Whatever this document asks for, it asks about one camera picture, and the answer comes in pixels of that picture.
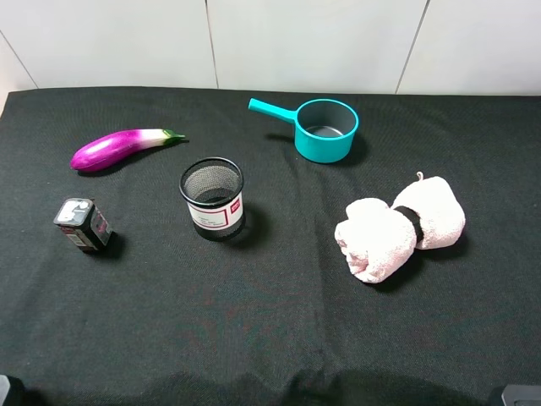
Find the black mesh pen cup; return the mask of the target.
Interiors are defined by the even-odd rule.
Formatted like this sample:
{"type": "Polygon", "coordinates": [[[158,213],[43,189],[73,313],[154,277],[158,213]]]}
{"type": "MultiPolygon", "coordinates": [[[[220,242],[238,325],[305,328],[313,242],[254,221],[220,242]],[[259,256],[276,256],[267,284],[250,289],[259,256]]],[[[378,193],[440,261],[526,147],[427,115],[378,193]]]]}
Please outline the black mesh pen cup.
{"type": "Polygon", "coordinates": [[[183,172],[179,191],[202,238],[220,242],[240,233],[245,221],[243,186],[241,168],[224,157],[206,157],[183,172]]]}

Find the grey object bottom right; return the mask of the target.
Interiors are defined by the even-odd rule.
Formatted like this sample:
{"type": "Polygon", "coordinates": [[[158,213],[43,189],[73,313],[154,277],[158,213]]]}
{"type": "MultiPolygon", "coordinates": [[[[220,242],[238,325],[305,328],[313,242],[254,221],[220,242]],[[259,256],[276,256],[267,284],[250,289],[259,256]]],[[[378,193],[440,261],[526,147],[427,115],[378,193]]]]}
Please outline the grey object bottom right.
{"type": "Polygon", "coordinates": [[[507,385],[501,400],[504,406],[540,406],[541,386],[507,385]]]}

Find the grey object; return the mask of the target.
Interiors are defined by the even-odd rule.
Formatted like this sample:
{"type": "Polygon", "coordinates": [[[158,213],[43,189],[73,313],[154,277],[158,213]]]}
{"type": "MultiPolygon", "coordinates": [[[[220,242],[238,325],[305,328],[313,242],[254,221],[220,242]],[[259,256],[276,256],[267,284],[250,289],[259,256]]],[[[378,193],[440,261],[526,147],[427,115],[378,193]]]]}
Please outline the grey object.
{"type": "Polygon", "coordinates": [[[507,385],[501,400],[504,406],[540,406],[541,386],[507,385]]]}
{"type": "Polygon", "coordinates": [[[8,397],[11,390],[11,382],[7,376],[0,375],[0,406],[8,404],[8,397]]]}

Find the grey object bottom left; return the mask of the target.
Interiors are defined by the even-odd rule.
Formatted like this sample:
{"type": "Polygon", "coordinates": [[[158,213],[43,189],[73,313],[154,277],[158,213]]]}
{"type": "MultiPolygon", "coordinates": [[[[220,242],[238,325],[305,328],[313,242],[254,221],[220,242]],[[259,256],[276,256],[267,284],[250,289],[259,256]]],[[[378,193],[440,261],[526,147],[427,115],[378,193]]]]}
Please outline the grey object bottom left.
{"type": "Polygon", "coordinates": [[[8,404],[8,397],[11,390],[11,382],[7,376],[0,375],[0,406],[8,404]]]}

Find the teal saucepan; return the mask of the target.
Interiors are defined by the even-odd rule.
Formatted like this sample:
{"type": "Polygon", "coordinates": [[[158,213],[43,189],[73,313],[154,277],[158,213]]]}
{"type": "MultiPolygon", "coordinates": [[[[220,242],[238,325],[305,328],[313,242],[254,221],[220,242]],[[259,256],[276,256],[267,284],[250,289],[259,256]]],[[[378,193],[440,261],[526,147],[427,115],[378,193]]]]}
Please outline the teal saucepan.
{"type": "Polygon", "coordinates": [[[347,156],[360,125],[358,114],[350,106],[331,99],[309,100],[288,110],[252,98],[249,110],[292,124],[297,152],[311,162],[323,164],[347,156]]]}

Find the rolled pink towel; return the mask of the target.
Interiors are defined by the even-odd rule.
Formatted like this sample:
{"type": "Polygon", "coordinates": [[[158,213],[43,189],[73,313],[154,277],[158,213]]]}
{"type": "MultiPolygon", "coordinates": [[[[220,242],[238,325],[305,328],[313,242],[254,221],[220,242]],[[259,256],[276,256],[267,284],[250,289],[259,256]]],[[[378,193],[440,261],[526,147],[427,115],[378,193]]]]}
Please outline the rolled pink towel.
{"type": "Polygon", "coordinates": [[[403,189],[389,206],[376,198],[355,200],[346,207],[347,220],[339,222],[335,240],[350,272],[361,282],[384,282],[415,250],[453,245],[462,235],[466,218],[451,186],[442,177],[424,177],[403,189]],[[406,206],[420,216],[424,239],[416,242],[413,225],[394,210],[406,206]]]}

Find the black tablecloth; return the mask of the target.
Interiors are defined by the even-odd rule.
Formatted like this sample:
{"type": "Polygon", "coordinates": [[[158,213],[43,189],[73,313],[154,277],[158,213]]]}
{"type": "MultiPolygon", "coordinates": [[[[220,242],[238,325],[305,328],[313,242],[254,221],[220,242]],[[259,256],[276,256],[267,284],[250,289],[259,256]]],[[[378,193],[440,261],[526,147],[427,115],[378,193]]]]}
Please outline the black tablecloth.
{"type": "Polygon", "coordinates": [[[250,94],[158,88],[15,92],[1,117],[1,372],[29,405],[480,405],[540,382],[540,100],[345,95],[346,159],[304,160],[250,94]],[[98,172],[108,134],[187,139],[98,172]],[[179,191],[206,157],[244,176],[244,226],[202,238],[179,191]],[[453,246],[384,283],[334,240],[346,206],[440,176],[466,214],[453,246]],[[81,251],[69,198],[112,227],[81,251]]]}

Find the black band on towel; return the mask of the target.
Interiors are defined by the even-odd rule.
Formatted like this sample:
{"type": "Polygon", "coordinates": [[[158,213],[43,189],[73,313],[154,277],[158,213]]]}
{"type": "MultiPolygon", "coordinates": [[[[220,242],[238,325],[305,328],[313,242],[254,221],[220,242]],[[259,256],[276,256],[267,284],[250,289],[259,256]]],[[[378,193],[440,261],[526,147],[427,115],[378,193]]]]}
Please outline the black band on towel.
{"type": "Polygon", "coordinates": [[[400,212],[412,225],[416,235],[416,242],[420,243],[424,239],[424,231],[420,223],[420,216],[414,210],[406,206],[397,206],[395,211],[400,212]]]}

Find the purple toy eggplant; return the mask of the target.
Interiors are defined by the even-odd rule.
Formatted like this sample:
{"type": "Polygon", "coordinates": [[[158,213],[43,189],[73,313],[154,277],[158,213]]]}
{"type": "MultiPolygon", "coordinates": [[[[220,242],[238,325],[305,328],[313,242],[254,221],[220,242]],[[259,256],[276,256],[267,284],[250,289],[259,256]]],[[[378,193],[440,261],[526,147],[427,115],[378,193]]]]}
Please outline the purple toy eggplant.
{"type": "Polygon", "coordinates": [[[103,136],[77,150],[70,167],[84,173],[107,169],[140,151],[185,141],[170,129],[130,129],[103,136]]]}

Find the small black box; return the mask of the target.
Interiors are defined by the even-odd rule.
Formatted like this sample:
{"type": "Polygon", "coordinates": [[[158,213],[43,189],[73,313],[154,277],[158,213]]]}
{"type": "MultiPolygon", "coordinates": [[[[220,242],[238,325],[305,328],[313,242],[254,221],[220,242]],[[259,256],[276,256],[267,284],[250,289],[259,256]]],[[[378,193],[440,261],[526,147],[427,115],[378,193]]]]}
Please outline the small black box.
{"type": "Polygon", "coordinates": [[[112,227],[93,200],[66,199],[53,223],[83,252],[104,250],[112,236],[112,227]]]}

